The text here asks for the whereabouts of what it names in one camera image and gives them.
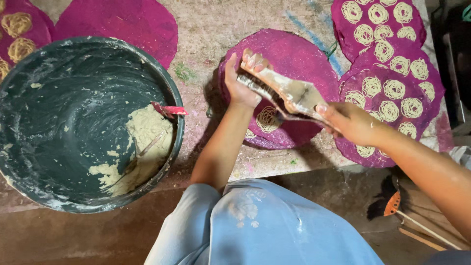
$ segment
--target wooden stick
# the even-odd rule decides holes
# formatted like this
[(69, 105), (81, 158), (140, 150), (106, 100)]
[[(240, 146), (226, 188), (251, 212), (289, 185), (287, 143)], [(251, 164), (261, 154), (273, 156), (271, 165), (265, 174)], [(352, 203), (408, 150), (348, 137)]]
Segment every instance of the wooden stick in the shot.
[(423, 226), (421, 223), (419, 223), (418, 221), (412, 219), (411, 217), (409, 217), (408, 215), (406, 215), (405, 213), (401, 212), (401, 211), (397, 211), (398, 214), (404, 216), (405, 218), (409, 219), (412, 223), (420, 226), (422, 229), (424, 229), (425, 231), (429, 232), (430, 234), (432, 234), (434, 237), (436, 237), (437, 239), (441, 240), (442, 242), (444, 242), (445, 244), (447, 245), (450, 245), (452, 246), (453, 248), (457, 249), (457, 250), (462, 250), (459, 246), (451, 243), (450, 241), (446, 240), (445, 238), (443, 238), (442, 236), (438, 235), (437, 233), (435, 233), (434, 231), (428, 229), (427, 227)]
[(438, 251), (446, 250), (446, 248), (444, 248), (444, 247), (442, 247), (442, 246), (439, 246), (439, 245), (437, 245), (437, 244), (435, 244), (435, 243), (433, 243), (433, 242), (430, 242), (430, 241), (426, 240), (425, 238), (420, 237), (420, 236), (418, 236), (418, 235), (416, 235), (416, 234), (414, 234), (414, 233), (412, 233), (412, 232), (410, 232), (410, 231), (407, 231), (406, 229), (403, 229), (403, 228), (401, 228), (401, 227), (399, 227), (399, 232), (401, 232), (401, 233), (403, 233), (404, 235), (409, 236), (409, 237), (411, 237), (411, 238), (413, 238), (413, 239), (415, 239), (415, 240), (417, 240), (417, 241), (419, 241), (419, 242), (422, 242), (422, 243), (424, 243), (425, 245), (427, 245), (427, 246), (429, 246), (429, 247), (431, 247), (431, 248), (434, 248), (434, 249), (436, 249), (436, 250), (438, 250)]

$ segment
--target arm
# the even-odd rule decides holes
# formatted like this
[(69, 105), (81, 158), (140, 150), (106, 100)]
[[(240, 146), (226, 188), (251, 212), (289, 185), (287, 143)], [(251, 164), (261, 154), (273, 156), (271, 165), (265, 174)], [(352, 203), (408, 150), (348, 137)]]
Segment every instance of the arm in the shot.
[[(250, 49), (244, 50), (243, 61), (248, 62), (249, 67), (255, 67), (256, 71), (261, 71), (267, 66), (272, 68), (261, 55), (252, 56)], [(225, 83), (231, 95), (231, 102), (221, 123), (196, 161), (190, 179), (191, 183), (205, 183), (219, 192), (226, 186), (253, 110), (261, 101), (261, 96), (236, 80), (237, 73), (234, 69), (236, 63), (237, 55), (234, 53), (226, 63), (225, 70)]]
[(333, 122), (349, 141), (373, 146), (388, 154), (435, 202), (450, 223), (471, 241), (471, 171), (351, 103), (330, 103), (330, 106), (317, 106), (316, 110)]

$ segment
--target brown floor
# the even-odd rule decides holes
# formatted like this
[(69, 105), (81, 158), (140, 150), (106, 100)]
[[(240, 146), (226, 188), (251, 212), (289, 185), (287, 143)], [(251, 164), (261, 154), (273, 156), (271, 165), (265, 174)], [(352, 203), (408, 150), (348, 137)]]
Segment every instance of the brown floor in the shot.
[[(386, 264), (421, 264), (436, 251), (399, 233), (395, 216), (369, 222), (366, 209), (388, 170), (334, 169), (267, 178), (342, 216)], [(143, 264), (184, 189), (152, 192), (121, 209), (68, 214), (36, 209), (0, 214), (0, 264)]]

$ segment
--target pink round mat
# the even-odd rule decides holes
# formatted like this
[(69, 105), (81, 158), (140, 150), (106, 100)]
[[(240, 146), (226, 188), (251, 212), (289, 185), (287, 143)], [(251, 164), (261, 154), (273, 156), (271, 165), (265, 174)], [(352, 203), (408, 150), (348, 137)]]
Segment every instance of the pink round mat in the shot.
[(423, 52), (420, 48), (412, 46), (412, 41), (407, 39), (392, 38), (388, 40), (388, 42), (394, 48), (394, 54), (391, 59), (384, 63), (378, 61), (378, 59), (374, 55), (373, 46), (371, 49), (358, 56), (358, 58), (352, 64), (351, 69), (381, 69), (381, 67), (379, 67), (378, 65), (374, 65), (375, 63), (379, 63), (389, 67), (391, 60), (395, 56), (403, 56), (404, 58), (409, 59), (411, 62), (423, 59), (425, 64), (427, 65), (427, 70), (429, 71), (428, 78), (425, 80), (419, 80), (412, 75), (410, 70), (407, 73), (406, 78), (409, 79), (415, 85), (421, 84), (423, 82), (430, 82), (433, 85), (433, 89), (435, 91), (435, 98), (432, 101), (433, 109), (431, 110), (431, 115), (433, 117), (437, 116), (440, 111), (441, 99), (445, 94), (445, 88), (443, 87), (443, 84), (441, 82), (440, 73), (430, 62), (430, 59), (425, 52)]
[[(430, 121), (435, 117), (433, 113), (435, 112), (436, 106), (432, 106), (430, 100), (427, 96), (423, 93), (421, 88), (414, 84), (410, 79), (405, 78), (403, 75), (396, 73), (392, 70), (388, 69), (375, 69), (371, 71), (363, 71), (359, 72), (358, 68), (352, 69), (346, 73), (347, 76), (350, 76), (345, 83), (342, 84), (341, 87), (341, 94), (340, 94), (340, 101), (345, 101), (345, 94), (348, 91), (360, 91), (362, 87), (362, 82), (366, 77), (377, 77), (382, 86), (386, 80), (398, 80), (403, 83), (406, 87), (406, 92), (403, 96), (403, 99), (406, 98), (417, 98), (422, 103), (423, 112), (418, 118), (407, 118), (402, 115), (401, 113), (401, 101), (403, 99), (390, 99), (384, 94), (384, 89), (381, 89), (381, 92), (376, 94), (373, 98), (365, 97), (365, 107), (364, 110), (372, 110), (372, 111), (379, 111), (379, 106), (385, 100), (389, 100), (394, 102), (394, 104), (399, 109), (399, 117), (393, 122), (385, 122), (387, 125), (393, 127), (394, 129), (398, 129), (399, 125), (403, 122), (411, 122), (417, 129), (416, 133), (416, 141), (419, 141), (423, 131), (429, 125)], [(342, 155), (347, 159), (358, 163), (362, 166), (366, 167), (391, 167), (394, 166), (396, 163), (392, 161), (392, 159), (381, 155), (378, 149), (375, 149), (374, 153), (369, 157), (362, 157), (358, 154), (356, 145), (351, 143), (345, 138), (337, 138), (335, 139), (335, 144), (337, 148), (340, 150)]]
[[(6, 7), (0, 14), (0, 19), (2, 19), (4, 15), (14, 14), (17, 12), (28, 13), (31, 15), (31, 29), (22, 34), (20, 36), (21, 38), (32, 40), (36, 44), (37, 49), (52, 42), (54, 24), (48, 15), (35, 7), (28, 0), (6, 1)], [(15, 39), (8, 35), (4, 29), (2, 29), (2, 35), (3, 38), (0, 41), (0, 57), (12, 66), (15, 63), (10, 59), (10, 56), (8, 56), (8, 48)]]
[(126, 41), (165, 69), (177, 52), (177, 22), (156, 0), (73, 0), (56, 23), (54, 40), (78, 36)]
[[(355, 40), (355, 37), (354, 37), (355, 29), (359, 25), (366, 24), (370, 26), (374, 32), (377, 25), (371, 22), (368, 16), (368, 10), (373, 4), (381, 5), (381, 3), (376, 0), (376, 1), (371, 1), (366, 5), (361, 5), (361, 4), (358, 4), (358, 2), (354, 1), (361, 8), (363, 15), (361, 16), (360, 21), (358, 21), (356, 24), (353, 24), (349, 22), (343, 16), (342, 11), (341, 11), (342, 5), (348, 1), (353, 1), (353, 0), (335, 0), (332, 4), (331, 12), (332, 12), (332, 21), (334, 24), (335, 37), (339, 41), (339, 44), (341, 46), (342, 52), (345, 55), (345, 57), (347, 57), (347, 59), (353, 63), (355, 61), (355, 58), (358, 56), (359, 52), (368, 47)], [(403, 25), (397, 22), (393, 15), (393, 10), (395, 6), (401, 2), (404, 2), (412, 7), (412, 20), (411, 22), (405, 23)], [(412, 1), (411, 0), (398, 0), (397, 3), (392, 6), (388, 6), (388, 7), (383, 6), (383, 7), (388, 12), (389, 19), (382, 25), (387, 25), (391, 28), (392, 32), (394, 33), (393, 38), (397, 38), (397, 33), (399, 29), (401, 29), (403, 26), (409, 26), (414, 29), (415, 35), (416, 35), (415, 41), (414, 42), (411, 41), (409, 46), (415, 46), (418, 48), (422, 47), (423, 43), (425, 42), (425, 38), (427, 37), (427, 32), (425, 31), (425, 28), (423, 26), (420, 13), (417, 10), (417, 8), (413, 5)]]
[[(227, 102), (230, 101), (230, 95), (224, 84), (224, 67), (234, 52), (241, 60), (245, 48), (263, 54), (264, 58), (270, 60), (276, 72), (292, 79), (313, 83), (326, 101), (339, 100), (337, 75), (325, 54), (316, 45), (293, 33), (262, 29), (229, 49), (225, 60), (219, 66), (219, 87)], [(271, 103), (264, 99), (255, 108), (249, 129), (258, 137), (246, 141), (267, 149), (290, 149), (309, 142), (322, 130), (312, 122), (284, 121), (273, 132), (265, 133), (257, 126), (255, 119), (266, 106), (271, 106)]]

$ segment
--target red plastic spatula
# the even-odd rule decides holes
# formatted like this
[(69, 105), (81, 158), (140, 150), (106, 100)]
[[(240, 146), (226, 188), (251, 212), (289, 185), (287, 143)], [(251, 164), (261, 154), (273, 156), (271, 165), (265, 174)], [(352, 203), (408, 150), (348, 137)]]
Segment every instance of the red plastic spatula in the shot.
[(162, 106), (157, 101), (151, 101), (150, 104), (154, 106), (154, 109), (164, 115), (167, 118), (174, 118), (172, 114), (179, 114), (179, 115), (188, 115), (188, 112), (183, 107), (175, 107), (175, 106)]

